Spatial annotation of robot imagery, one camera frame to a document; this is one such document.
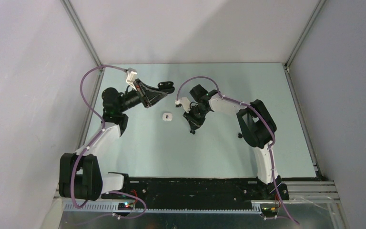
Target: black base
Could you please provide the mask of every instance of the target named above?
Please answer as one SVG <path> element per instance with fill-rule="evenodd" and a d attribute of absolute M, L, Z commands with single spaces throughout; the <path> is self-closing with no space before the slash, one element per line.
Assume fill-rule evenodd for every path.
<path fill-rule="evenodd" d="M 271 185 L 257 178 L 202 179 L 202 178 L 144 178 L 130 177 L 127 193 L 132 189 L 152 209 L 252 209 L 251 200 L 274 200 Z M 283 200 L 288 190 L 277 178 Z M 103 199 L 131 199 L 116 194 L 102 194 Z M 143 208 L 138 202 L 137 208 Z"/>

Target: cable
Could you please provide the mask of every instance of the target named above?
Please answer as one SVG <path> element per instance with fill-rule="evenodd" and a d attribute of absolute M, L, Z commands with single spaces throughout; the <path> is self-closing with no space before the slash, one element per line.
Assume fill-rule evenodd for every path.
<path fill-rule="evenodd" d="M 127 193 L 124 193 L 124 192 L 119 192 L 119 191 L 110 191 L 109 193 L 114 193 L 114 194 L 118 194 L 118 195 L 125 195 L 127 197 L 134 198 L 135 200 L 141 202 L 144 205 L 144 210 L 140 214 L 138 214 L 136 216 L 132 216 L 132 217 L 120 216 L 120 215 L 117 215 L 116 213 L 105 213 L 105 214 L 99 215 L 99 216 L 97 216 L 95 218 L 92 218 L 92 219 L 90 219 L 88 221 L 85 221 L 85 222 L 81 222 L 81 223 L 69 223 L 69 222 L 66 222 L 66 223 L 69 223 L 70 225 L 73 225 L 73 226 L 80 226 L 80 225 L 84 225 L 84 224 L 91 223 L 91 222 L 93 222 L 93 221 L 95 221 L 97 219 L 100 219 L 102 217 L 105 217 L 105 216 L 117 216 L 117 218 L 119 218 L 119 219 L 134 219 L 134 218 L 138 218 L 138 217 L 142 216 L 146 212 L 146 210 L 147 210 L 147 206 L 146 206 L 145 202 L 141 198 L 139 198 L 139 197 L 135 197 L 133 195 L 130 195 L 130 194 L 127 194 Z"/>
<path fill-rule="evenodd" d="M 127 94 L 128 93 L 128 88 L 130 88 L 131 86 L 127 86 L 127 88 L 125 89 L 125 94 Z"/>
<path fill-rule="evenodd" d="M 135 189 L 131 190 L 131 192 L 133 192 L 135 194 L 136 197 L 138 197 L 137 191 L 135 191 Z"/>
<path fill-rule="evenodd" d="M 192 107 L 192 104 L 196 104 L 196 102 L 191 102 L 189 105 L 190 108 Z"/>
<path fill-rule="evenodd" d="M 83 82 L 85 81 L 85 78 L 93 71 L 95 70 L 98 70 L 100 68 L 114 68 L 114 69 L 117 69 L 117 70 L 120 70 L 120 71 L 123 71 L 123 72 L 127 72 L 127 69 L 124 69 L 124 68 L 120 68 L 120 67 L 116 67 L 116 66 L 111 66 L 111 65 L 101 65 L 101 66 L 98 66 L 98 67 L 95 67 L 95 68 L 92 68 L 90 69 L 83 77 L 82 77 L 82 80 L 81 80 L 81 84 L 80 84 L 80 87 L 79 87 L 79 91 L 81 93 L 81 96 L 82 96 L 82 99 L 83 101 L 85 102 L 86 106 L 88 106 L 89 110 L 91 110 L 95 115 L 97 115 L 100 120 L 102 121 L 102 128 L 104 129 L 105 127 L 105 121 L 103 119 L 103 117 L 97 113 L 94 108 L 88 103 L 88 101 L 86 100 L 85 96 L 83 95 Z M 88 143 L 87 146 L 90 146 L 91 144 L 93 144 L 101 135 L 102 135 L 102 131 L 98 132 L 94 137 L 93 139 Z M 72 174 L 71 174 L 71 200 L 72 200 L 72 203 L 73 205 L 77 208 L 77 209 L 81 209 L 83 206 L 86 205 L 86 203 L 88 202 L 88 200 L 85 200 L 85 202 L 81 205 L 78 205 L 78 203 L 76 202 L 76 199 L 75 199 L 75 176 L 76 176 L 76 169 L 77 169 L 77 166 L 83 156 L 83 154 L 85 154 L 87 151 L 87 148 L 85 147 L 81 153 L 78 155 L 78 157 L 76 158 L 76 161 L 75 161 L 75 164 L 72 168 Z"/>
<path fill-rule="evenodd" d="M 189 81 L 191 80 L 194 80 L 194 79 L 198 79 L 198 78 L 203 78 L 203 79 L 207 79 L 207 80 L 210 80 L 211 82 L 214 83 L 215 87 L 217 88 L 217 93 L 218 95 L 222 98 L 222 99 L 225 99 L 227 101 L 231 101 L 233 103 L 236 103 L 236 104 L 239 104 L 239 105 L 244 105 L 246 107 L 248 107 L 249 109 L 251 109 L 256 115 L 257 117 L 259 118 L 259 120 L 262 121 L 262 123 L 264 124 L 264 126 L 267 128 L 269 134 L 271 135 L 272 137 L 272 143 L 268 145 L 268 150 L 269 150 L 269 153 L 270 153 L 270 160 L 271 160 L 271 164 L 272 164 L 272 178 L 273 178 L 273 183 L 274 183 L 274 187 L 275 187 L 275 190 L 276 190 L 276 193 L 277 193 L 277 196 L 278 196 L 278 199 L 280 200 L 280 204 L 281 206 L 284 208 L 285 212 L 287 213 L 287 216 L 288 216 L 288 219 L 290 219 L 291 221 L 293 221 L 295 224 L 299 225 L 299 222 L 296 221 L 292 216 L 291 214 L 288 212 L 287 208 L 285 207 L 285 204 L 283 202 L 283 199 L 281 198 L 281 195 L 280 195 L 280 192 L 278 191 L 278 187 L 277 187 L 277 183 L 274 179 L 274 159 L 273 159 L 273 152 L 271 150 L 272 146 L 275 144 L 275 135 L 274 133 L 272 132 L 271 128 L 269 127 L 269 125 L 267 124 L 267 122 L 264 120 L 264 118 L 259 114 L 259 112 L 254 109 L 252 106 L 250 106 L 250 104 L 246 104 L 246 103 L 242 103 L 238 100 L 235 100 L 235 99 L 231 99 L 231 98 L 228 98 L 226 97 L 225 95 L 222 95 L 220 90 L 219 90 L 219 87 L 217 85 L 217 83 L 211 79 L 210 77 L 207 77 L 207 76 L 195 76 L 195 77 L 192 77 L 188 80 L 186 80 L 179 88 L 178 92 L 177 92 L 177 96 L 176 96 L 176 100 L 179 100 L 179 94 L 180 94 L 180 90 L 182 89 L 182 87 L 188 83 Z"/>
<path fill-rule="evenodd" d="M 278 207 L 276 207 L 276 208 L 280 208 L 280 207 L 281 207 L 281 202 L 280 202 L 280 201 L 278 201 L 278 203 L 279 203 L 280 205 L 279 205 Z"/>

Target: enclosure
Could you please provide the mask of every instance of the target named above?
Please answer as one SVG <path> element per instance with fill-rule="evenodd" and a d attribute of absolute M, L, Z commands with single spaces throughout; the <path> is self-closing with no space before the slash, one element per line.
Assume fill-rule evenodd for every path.
<path fill-rule="evenodd" d="M 0 228 L 297 228 L 260 217 L 274 200 L 233 208 L 243 196 L 229 196 L 217 210 L 148 207 L 137 219 L 74 225 L 129 212 L 118 207 L 124 200 L 105 198 L 76 209 L 58 193 L 61 156 L 100 126 L 79 84 L 103 64 L 134 68 L 148 85 L 179 88 L 208 76 L 224 95 L 262 100 L 277 125 L 284 203 L 300 228 L 366 227 L 366 1 L 49 0 L 0 1 Z M 191 98 L 197 84 L 214 89 L 193 80 L 181 96 Z M 122 72 L 103 68 L 86 78 L 83 92 L 96 111 L 109 87 L 125 90 Z M 127 129 L 100 168 L 151 187 L 185 179 L 255 184 L 256 159 L 238 138 L 236 117 L 209 113 L 192 135 L 175 100 L 176 92 L 125 112 Z M 165 112 L 172 121 L 162 120 Z"/>

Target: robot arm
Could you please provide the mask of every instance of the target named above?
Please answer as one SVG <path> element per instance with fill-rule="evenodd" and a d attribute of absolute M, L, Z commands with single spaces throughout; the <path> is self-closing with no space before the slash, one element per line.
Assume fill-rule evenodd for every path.
<path fill-rule="evenodd" d="M 193 102 L 190 103 L 188 98 L 181 98 L 175 102 L 176 107 L 183 106 L 185 110 L 183 117 L 189 122 L 190 133 L 195 134 L 195 131 L 203 125 L 205 116 L 210 111 L 236 115 L 244 140 L 253 147 L 257 162 L 258 179 L 266 185 L 271 184 L 273 178 L 268 145 L 272 139 L 264 124 L 260 120 L 255 121 L 253 119 L 257 118 L 256 114 L 244 105 L 222 99 L 216 90 L 208 92 L 201 85 L 197 85 L 190 90 L 190 95 L 196 101 L 194 105 L 192 105 Z M 277 127 L 263 102 L 255 100 L 250 105 L 262 115 L 271 130 L 275 132 Z M 274 176 L 274 179 L 277 179 L 278 172 L 275 167 Z"/>
<path fill-rule="evenodd" d="M 128 116 L 126 110 L 138 104 L 149 108 L 168 94 L 174 92 L 173 82 L 161 82 L 158 88 L 144 84 L 135 79 L 136 71 L 128 69 L 127 84 L 133 90 L 125 93 L 115 88 L 107 88 L 102 93 L 104 128 L 100 127 L 93 137 L 87 140 L 89 145 L 83 145 L 75 153 L 65 153 L 60 160 L 59 193 L 62 197 L 71 197 L 71 173 L 78 155 L 87 149 L 88 155 L 83 155 L 77 165 L 79 173 L 75 176 L 75 198 L 97 200 L 100 194 L 112 190 L 120 190 L 126 175 L 113 171 L 100 170 L 98 161 L 108 152 L 110 145 L 121 137 L 127 128 Z"/>

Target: gray floor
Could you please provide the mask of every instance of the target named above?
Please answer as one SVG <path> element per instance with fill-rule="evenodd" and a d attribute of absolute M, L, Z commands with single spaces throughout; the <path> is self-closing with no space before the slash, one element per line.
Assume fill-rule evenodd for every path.
<path fill-rule="evenodd" d="M 129 64 L 135 68 L 145 84 L 156 86 L 161 81 L 173 81 L 175 93 L 154 107 L 138 105 L 126 112 L 127 130 L 112 144 L 100 161 L 101 168 L 128 173 L 135 177 L 256 177 L 254 153 L 243 139 L 236 116 L 209 113 L 196 135 L 189 133 L 189 125 L 182 117 L 183 109 L 176 108 L 177 89 L 193 76 L 209 76 L 217 81 L 222 94 L 243 101 L 260 99 L 264 102 L 276 125 L 274 146 L 278 172 L 283 177 L 315 177 L 304 135 L 298 120 L 286 77 L 280 63 L 204 63 L 204 64 Z M 208 91 L 212 83 L 194 80 L 184 86 L 181 97 L 192 99 L 189 91 L 197 84 Z M 121 71 L 106 69 L 100 94 L 107 87 L 123 92 L 127 84 Z M 95 109 L 102 107 L 98 96 Z M 162 120 L 164 112 L 171 112 L 173 120 Z M 93 117 L 88 136 L 99 126 Z"/>

